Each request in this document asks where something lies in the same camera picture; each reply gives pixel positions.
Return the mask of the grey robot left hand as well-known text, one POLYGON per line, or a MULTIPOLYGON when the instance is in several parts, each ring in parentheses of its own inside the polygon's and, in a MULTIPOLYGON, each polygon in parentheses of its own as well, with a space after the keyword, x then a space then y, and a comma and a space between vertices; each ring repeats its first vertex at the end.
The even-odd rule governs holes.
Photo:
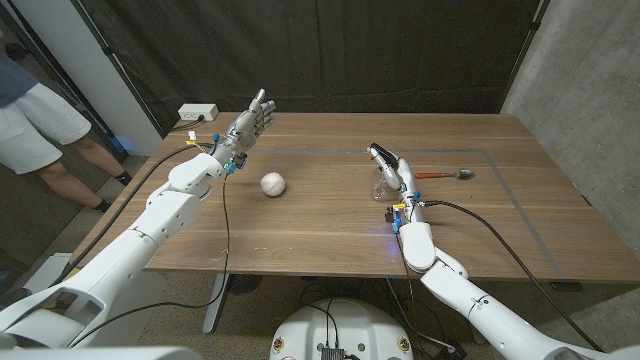
POLYGON ((266 91, 260 89, 248 108, 229 125, 226 134, 219 140, 211 155, 226 170, 233 159, 247 153, 258 137, 275 121, 275 102, 264 102, 266 91))

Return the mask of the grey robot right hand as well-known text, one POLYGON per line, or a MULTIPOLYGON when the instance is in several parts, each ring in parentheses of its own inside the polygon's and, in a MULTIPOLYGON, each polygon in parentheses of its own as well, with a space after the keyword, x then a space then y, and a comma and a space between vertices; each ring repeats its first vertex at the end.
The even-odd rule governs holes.
POLYGON ((376 143, 367 151, 377 163, 378 171, 372 195, 375 200, 397 200, 404 204, 403 214, 407 222, 424 222, 422 210, 417 206, 419 194, 409 163, 376 143))

